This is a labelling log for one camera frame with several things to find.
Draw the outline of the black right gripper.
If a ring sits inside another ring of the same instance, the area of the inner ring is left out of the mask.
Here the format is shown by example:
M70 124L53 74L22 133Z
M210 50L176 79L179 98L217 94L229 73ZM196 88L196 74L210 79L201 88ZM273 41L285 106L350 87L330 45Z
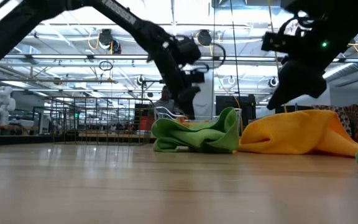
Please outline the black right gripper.
M289 60L282 66L278 79L279 86L267 105L268 110L274 110L301 95L318 98L326 90L322 70L295 60Z

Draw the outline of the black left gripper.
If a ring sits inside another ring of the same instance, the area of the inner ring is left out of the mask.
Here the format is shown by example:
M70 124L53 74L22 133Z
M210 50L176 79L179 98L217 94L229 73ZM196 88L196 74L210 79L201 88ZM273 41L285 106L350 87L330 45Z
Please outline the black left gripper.
M204 73L197 70L190 70L186 74L179 68L172 54L167 51L158 53L158 70L168 86L172 95L178 95L178 107L188 119L195 118L193 100L195 95L200 92L198 86L193 83L203 83Z

